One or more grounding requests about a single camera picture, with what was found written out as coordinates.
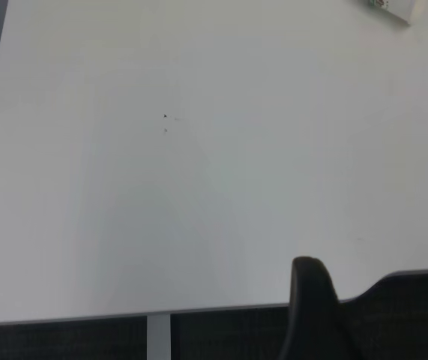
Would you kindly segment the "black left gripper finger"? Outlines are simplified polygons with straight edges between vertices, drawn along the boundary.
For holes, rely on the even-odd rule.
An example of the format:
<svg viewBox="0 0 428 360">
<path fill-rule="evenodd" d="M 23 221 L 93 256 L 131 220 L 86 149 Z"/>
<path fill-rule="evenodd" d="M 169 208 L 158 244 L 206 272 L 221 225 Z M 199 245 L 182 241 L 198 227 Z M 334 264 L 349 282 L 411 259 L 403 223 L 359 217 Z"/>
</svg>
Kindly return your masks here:
<svg viewBox="0 0 428 360">
<path fill-rule="evenodd" d="M 322 261 L 293 259 L 288 325 L 280 359 L 352 359 L 353 345 Z"/>
</svg>

